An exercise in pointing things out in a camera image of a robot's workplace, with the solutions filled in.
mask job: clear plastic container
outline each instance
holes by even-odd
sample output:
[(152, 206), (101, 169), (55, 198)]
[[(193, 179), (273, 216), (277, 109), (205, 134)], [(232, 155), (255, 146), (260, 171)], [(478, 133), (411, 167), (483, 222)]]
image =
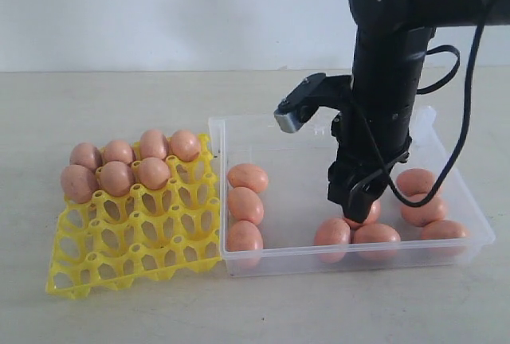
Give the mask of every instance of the clear plastic container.
[[(240, 115), (211, 118), (211, 148), (217, 157), (220, 174), (221, 228), (220, 253), (232, 276), (260, 276), (302, 272), (352, 271), (374, 268), (403, 268), (468, 263), (486, 244), (495, 240), (485, 216), (453, 169), (444, 183), (443, 198), (448, 204), (446, 219), (459, 221), (470, 231), (469, 238), (419, 240), (419, 228), (407, 224), (399, 212), (400, 202), (388, 188), (380, 198), (381, 223), (394, 227), (401, 235), (398, 244), (349, 244), (313, 246), (320, 224), (341, 216), (341, 207), (327, 200), (328, 167), (335, 159), (336, 141), (330, 125), (336, 112), (321, 110), (300, 131), (289, 135), (278, 127), (273, 115)], [(392, 178), (411, 167), (422, 167), (438, 175), (448, 155), (434, 131), (436, 112), (431, 107), (416, 109), (411, 120), (413, 144), (407, 164), (398, 164)], [(269, 187), (261, 194), (265, 217), (258, 226), (264, 249), (258, 252), (228, 252), (226, 233), (232, 218), (226, 207), (228, 170), (238, 163), (252, 162), (269, 175)], [(463, 248), (451, 255), (438, 249)], [(391, 260), (365, 260), (361, 251), (398, 250)], [(317, 254), (346, 252), (334, 264), (323, 263)], [(247, 268), (249, 259), (260, 258)]]

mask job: robotic arm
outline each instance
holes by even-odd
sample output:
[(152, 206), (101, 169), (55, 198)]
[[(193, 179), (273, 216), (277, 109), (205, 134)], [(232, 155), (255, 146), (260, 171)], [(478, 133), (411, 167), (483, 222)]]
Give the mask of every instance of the robotic arm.
[(311, 75), (278, 105), (274, 116), (287, 133), (297, 132), (319, 107), (339, 111), (331, 123), (338, 150), (328, 171), (328, 200), (341, 205), (346, 217), (363, 223), (391, 185), (394, 165), (409, 157), (415, 96), (432, 92), (418, 90), (418, 82), (425, 57), (433, 52), (427, 47), (435, 29), (478, 25), (482, 16), (484, 25), (510, 24), (510, 0), (490, 1), (349, 0), (358, 26), (351, 75)]

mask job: table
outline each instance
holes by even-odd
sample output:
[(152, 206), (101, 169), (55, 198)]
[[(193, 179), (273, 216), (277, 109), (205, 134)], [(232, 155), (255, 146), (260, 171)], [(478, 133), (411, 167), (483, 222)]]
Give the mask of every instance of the table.
[[(0, 342), (504, 343), (510, 300), (510, 70), (479, 68), (458, 167), (496, 231), (467, 267), (138, 282), (71, 301), (44, 291), (72, 147), (151, 127), (207, 132), (211, 115), (267, 113), (316, 71), (0, 74)], [(446, 71), (424, 71), (422, 85)], [(418, 98), (458, 137), (463, 75)]]

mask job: egg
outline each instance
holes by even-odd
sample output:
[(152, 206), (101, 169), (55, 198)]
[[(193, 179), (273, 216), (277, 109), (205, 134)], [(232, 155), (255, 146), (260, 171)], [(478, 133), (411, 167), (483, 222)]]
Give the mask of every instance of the egg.
[[(226, 237), (227, 251), (259, 251), (263, 248), (264, 242), (261, 232), (253, 223), (238, 221), (230, 227)], [(259, 256), (249, 259), (239, 259), (235, 261), (235, 264), (241, 268), (249, 269), (257, 266), (260, 259)]]
[[(409, 201), (418, 202), (425, 198), (426, 194), (416, 194), (409, 197)], [(448, 213), (448, 206), (441, 196), (436, 195), (429, 203), (422, 207), (410, 207), (408, 205), (400, 206), (402, 218), (409, 224), (416, 227), (423, 227), (430, 222), (441, 221), (445, 219)]]
[(255, 193), (263, 192), (269, 184), (267, 173), (252, 163), (241, 163), (229, 170), (227, 179), (232, 187), (247, 187)]
[(101, 187), (113, 197), (123, 197), (135, 184), (131, 167), (121, 161), (111, 161), (103, 166), (99, 176)]
[(97, 147), (91, 143), (79, 143), (71, 151), (69, 164), (84, 166), (95, 173), (96, 169), (103, 165), (103, 159)]
[(249, 221), (259, 225), (264, 218), (264, 205), (257, 193), (247, 187), (236, 187), (227, 196), (227, 205), (232, 217), (238, 221)]
[[(330, 218), (324, 221), (316, 231), (313, 244), (326, 246), (331, 244), (351, 243), (351, 228), (341, 218)], [(345, 252), (331, 252), (319, 254), (319, 259), (324, 263), (336, 263), (343, 259)]]
[[(422, 229), (422, 240), (460, 239), (470, 236), (469, 230), (460, 222), (435, 221)], [(465, 246), (456, 247), (433, 247), (429, 248), (432, 253), (443, 256), (455, 256), (466, 250)]]
[(395, 185), (406, 197), (412, 197), (416, 194), (429, 193), (435, 182), (436, 176), (431, 171), (421, 168), (412, 168), (401, 172), (401, 174), (397, 176)]
[(191, 162), (200, 155), (202, 146), (196, 135), (190, 131), (176, 131), (170, 138), (172, 154), (183, 162)]
[(140, 138), (140, 158), (156, 157), (165, 159), (168, 156), (169, 146), (165, 135), (158, 129), (150, 129)]
[(135, 152), (129, 143), (122, 139), (110, 141), (103, 151), (104, 162), (120, 161), (131, 165), (135, 161)]
[[(382, 243), (382, 242), (400, 242), (400, 235), (397, 231), (388, 225), (382, 223), (372, 223), (360, 227), (355, 231), (352, 243)], [(358, 254), (366, 260), (389, 260), (397, 254), (398, 250), (380, 250), (380, 251), (359, 251)]]
[(361, 226), (369, 225), (370, 223), (375, 223), (379, 217), (381, 216), (381, 201), (376, 199), (368, 212), (367, 219), (363, 223), (354, 222), (348, 218), (344, 218), (343, 220), (347, 222), (349, 227), (353, 230), (359, 229)]
[(62, 170), (61, 188), (76, 203), (87, 203), (99, 189), (96, 176), (88, 168), (69, 165)]
[(168, 165), (159, 158), (149, 157), (138, 165), (138, 178), (150, 190), (163, 188), (171, 176)]

